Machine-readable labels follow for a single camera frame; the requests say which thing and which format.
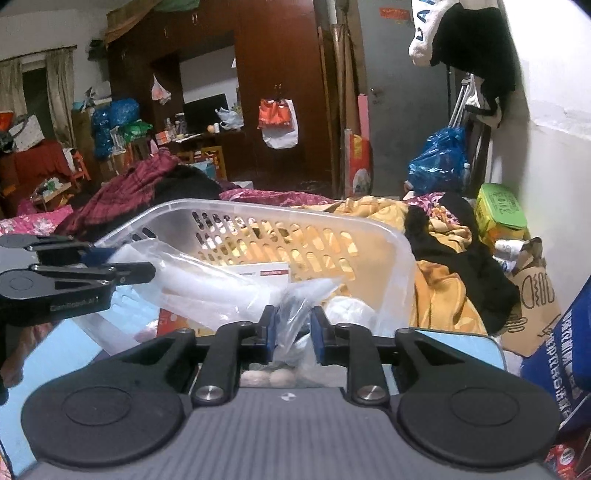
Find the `clear plastic bag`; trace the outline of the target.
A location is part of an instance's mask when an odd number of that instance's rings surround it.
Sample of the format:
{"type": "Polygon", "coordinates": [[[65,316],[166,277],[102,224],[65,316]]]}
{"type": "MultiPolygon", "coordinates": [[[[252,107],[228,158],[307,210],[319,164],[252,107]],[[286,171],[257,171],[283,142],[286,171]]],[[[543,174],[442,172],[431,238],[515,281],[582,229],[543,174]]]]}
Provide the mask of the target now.
{"type": "Polygon", "coordinates": [[[276,309],[276,349],[267,371],[297,369],[311,356],[311,309],[332,308],[339,281],[267,281],[245,275],[238,266],[214,266],[156,239],[128,243],[110,257],[112,263],[149,263],[154,278],[136,284],[141,300],[182,317],[191,327],[215,332],[238,322],[259,322],[267,306],[276,309]]]}

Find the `translucent white plastic basket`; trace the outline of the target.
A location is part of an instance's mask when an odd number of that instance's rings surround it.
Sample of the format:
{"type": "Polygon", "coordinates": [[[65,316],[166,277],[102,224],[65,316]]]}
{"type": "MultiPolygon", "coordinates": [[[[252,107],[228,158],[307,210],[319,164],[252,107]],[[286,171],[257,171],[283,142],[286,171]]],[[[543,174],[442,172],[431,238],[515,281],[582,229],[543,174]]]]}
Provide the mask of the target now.
{"type": "Polygon", "coordinates": [[[315,210],[202,199],[150,208],[100,238],[117,248],[156,238],[214,265],[287,262],[295,280],[335,277],[377,314],[377,334],[408,326],[415,257],[405,235],[377,221],[315,210]]]}

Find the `pink floral bedding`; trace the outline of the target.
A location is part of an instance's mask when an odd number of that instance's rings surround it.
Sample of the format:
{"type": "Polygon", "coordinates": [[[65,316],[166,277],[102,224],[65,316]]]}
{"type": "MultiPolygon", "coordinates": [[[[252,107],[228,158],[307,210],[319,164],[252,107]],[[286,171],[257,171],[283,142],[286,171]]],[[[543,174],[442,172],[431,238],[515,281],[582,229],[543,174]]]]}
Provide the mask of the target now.
{"type": "Polygon", "coordinates": [[[10,219],[3,219],[0,221],[0,235],[50,235],[56,230],[57,226],[72,213],[72,207],[66,205],[51,212],[27,214],[10,219]]]}

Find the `maroon plaid blanket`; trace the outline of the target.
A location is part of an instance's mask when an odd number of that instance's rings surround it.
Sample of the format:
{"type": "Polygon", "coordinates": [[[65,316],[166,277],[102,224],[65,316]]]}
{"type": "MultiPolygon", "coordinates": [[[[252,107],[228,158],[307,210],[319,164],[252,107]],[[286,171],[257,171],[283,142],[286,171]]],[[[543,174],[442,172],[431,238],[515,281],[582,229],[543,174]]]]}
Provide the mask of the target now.
{"type": "Polygon", "coordinates": [[[161,148],[103,185],[55,233],[94,242],[156,205],[190,198],[217,200],[221,192],[216,181],[161,148]]]}

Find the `red cloth covered furniture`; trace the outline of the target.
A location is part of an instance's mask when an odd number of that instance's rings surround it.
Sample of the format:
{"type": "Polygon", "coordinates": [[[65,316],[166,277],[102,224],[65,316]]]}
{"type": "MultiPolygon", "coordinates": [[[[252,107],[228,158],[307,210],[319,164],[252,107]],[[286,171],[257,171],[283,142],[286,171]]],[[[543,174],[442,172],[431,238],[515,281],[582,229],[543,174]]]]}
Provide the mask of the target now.
{"type": "Polygon", "coordinates": [[[43,140],[31,149],[1,158],[1,191],[17,207],[44,180],[56,177],[69,181],[71,174],[61,144],[43,140]]]}

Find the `blue printed shopping bag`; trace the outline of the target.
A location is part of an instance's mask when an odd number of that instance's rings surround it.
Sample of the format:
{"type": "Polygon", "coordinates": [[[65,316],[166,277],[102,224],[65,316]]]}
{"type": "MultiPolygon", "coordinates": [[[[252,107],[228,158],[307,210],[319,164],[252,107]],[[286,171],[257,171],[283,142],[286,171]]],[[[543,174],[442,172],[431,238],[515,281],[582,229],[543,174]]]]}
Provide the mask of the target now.
{"type": "Polygon", "coordinates": [[[590,284],[586,283],[547,340],[521,366],[521,377],[554,398],[561,429],[590,426],[590,284]]]}

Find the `black garment on bed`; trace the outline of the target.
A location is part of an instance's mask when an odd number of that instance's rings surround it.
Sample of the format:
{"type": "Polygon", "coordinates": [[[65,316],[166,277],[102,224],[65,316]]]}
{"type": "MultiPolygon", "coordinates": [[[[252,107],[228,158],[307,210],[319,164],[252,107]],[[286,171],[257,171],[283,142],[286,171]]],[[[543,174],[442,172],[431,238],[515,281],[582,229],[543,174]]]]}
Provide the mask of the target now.
{"type": "Polygon", "coordinates": [[[465,253],[458,255],[449,247],[437,246],[425,230],[427,215],[413,206],[405,220],[405,235],[415,260],[442,260],[454,273],[458,273],[465,283],[469,299],[481,315],[486,335],[496,335],[503,330],[519,302],[518,287],[505,276],[488,247],[479,239],[475,213],[468,201],[456,193],[445,193],[438,200],[461,224],[469,227],[473,243],[465,253]]]}

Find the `beige window curtains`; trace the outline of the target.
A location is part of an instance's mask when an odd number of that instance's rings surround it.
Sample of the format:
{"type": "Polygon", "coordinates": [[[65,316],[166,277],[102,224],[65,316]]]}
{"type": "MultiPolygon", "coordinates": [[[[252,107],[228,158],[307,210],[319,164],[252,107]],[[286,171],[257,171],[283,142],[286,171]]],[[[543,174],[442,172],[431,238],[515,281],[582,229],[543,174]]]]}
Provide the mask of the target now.
{"type": "Polygon", "coordinates": [[[1,62],[1,135],[9,149],[29,150],[42,140],[56,140],[64,147],[76,144],[73,47],[54,48],[1,62]]]}

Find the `small hanging pink bag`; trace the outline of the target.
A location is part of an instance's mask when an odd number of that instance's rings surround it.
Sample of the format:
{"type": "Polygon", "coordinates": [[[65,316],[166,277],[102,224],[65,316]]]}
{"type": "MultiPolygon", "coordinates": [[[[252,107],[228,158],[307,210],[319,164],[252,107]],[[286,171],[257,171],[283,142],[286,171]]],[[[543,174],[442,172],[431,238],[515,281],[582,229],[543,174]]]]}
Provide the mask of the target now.
{"type": "Polygon", "coordinates": [[[171,99],[171,93],[160,84],[156,76],[153,76],[153,83],[150,94],[151,99],[154,102],[158,102],[160,105],[165,105],[171,99]]]}

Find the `blue plastic bag by door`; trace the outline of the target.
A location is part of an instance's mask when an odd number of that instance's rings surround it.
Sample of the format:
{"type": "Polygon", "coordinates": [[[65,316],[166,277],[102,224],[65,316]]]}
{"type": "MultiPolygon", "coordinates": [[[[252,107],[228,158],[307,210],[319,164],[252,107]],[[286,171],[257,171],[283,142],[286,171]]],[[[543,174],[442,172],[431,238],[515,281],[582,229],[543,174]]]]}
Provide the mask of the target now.
{"type": "Polygon", "coordinates": [[[432,134],[409,164],[408,182],[419,195],[461,192],[468,163],[466,130],[445,127],[432,134]]]}

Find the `hanging red white bag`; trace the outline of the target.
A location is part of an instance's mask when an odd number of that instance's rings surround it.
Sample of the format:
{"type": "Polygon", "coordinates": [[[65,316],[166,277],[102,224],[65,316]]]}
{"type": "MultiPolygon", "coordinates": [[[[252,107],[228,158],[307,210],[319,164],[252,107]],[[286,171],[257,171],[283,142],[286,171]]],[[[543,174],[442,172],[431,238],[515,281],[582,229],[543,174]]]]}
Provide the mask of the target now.
{"type": "Polygon", "coordinates": [[[259,103],[259,124],[263,142],[273,150],[287,150],[298,144],[297,113],[290,99],[262,99],[259,103]]]}

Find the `dark red wooden wardrobe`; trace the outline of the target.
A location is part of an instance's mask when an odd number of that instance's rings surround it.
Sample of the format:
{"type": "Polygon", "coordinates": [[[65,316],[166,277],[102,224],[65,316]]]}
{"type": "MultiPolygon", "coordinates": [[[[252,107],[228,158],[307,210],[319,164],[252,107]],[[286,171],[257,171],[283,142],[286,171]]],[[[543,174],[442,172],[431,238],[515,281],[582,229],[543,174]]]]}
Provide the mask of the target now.
{"type": "Polygon", "coordinates": [[[156,1],[131,1],[108,14],[104,37],[112,94],[132,98],[143,120],[162,131],[181,112],[188,89],[181,65],[204,60],[224,47],[238,74],[245,125],[225,134],[221,145],[232,179],[256,187],[338,192],[335,146],[335,59],[324,1],[201,1],[197,8],[163,12],[156,1]],[[171,93],[160,105],[151,99],[153,76],[171,93]],[[259,102],[283,97],[294,102],[298,144],[273,150],[263,142],[259,102]]]}

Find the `red festive gift bag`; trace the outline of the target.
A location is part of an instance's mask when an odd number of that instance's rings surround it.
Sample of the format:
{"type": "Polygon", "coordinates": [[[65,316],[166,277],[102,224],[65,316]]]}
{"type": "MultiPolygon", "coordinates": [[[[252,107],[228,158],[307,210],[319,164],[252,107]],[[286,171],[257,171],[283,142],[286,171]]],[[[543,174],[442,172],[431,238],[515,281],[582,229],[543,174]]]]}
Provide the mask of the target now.
{"type": "Polygon", "coordinates": [[[370,141],[345,130],[345,196],[365,196],[372,189],[370,141]]]}

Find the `grey door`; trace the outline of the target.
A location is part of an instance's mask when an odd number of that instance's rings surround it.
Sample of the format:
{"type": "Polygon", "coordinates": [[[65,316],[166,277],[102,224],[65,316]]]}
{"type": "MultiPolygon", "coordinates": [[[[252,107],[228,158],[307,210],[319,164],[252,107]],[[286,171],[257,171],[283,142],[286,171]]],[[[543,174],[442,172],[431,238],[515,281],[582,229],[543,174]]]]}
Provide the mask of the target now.
{"type": "Polygon", "coordinates": [[[358,3],[367,77],[373,193],[402,196],[408,165],[427,138],[449,121],[444,65],[416,66],[409,46],[415,25],[410,1],[358,3]]]}

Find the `hanging white black jacket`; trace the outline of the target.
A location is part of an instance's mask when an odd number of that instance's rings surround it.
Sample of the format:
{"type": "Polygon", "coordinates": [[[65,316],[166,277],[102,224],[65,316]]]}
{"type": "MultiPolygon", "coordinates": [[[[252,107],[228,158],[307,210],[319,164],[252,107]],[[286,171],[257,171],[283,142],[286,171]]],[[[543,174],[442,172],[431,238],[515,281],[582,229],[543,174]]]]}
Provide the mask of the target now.
{"type": "Polygon", "coordinates": [[[516,88],[517,66],[507,22],[496,1],[414,1],[409,46],[420,67],[443,63],[470,75],[467,110],[496,129],[516,88]]]}

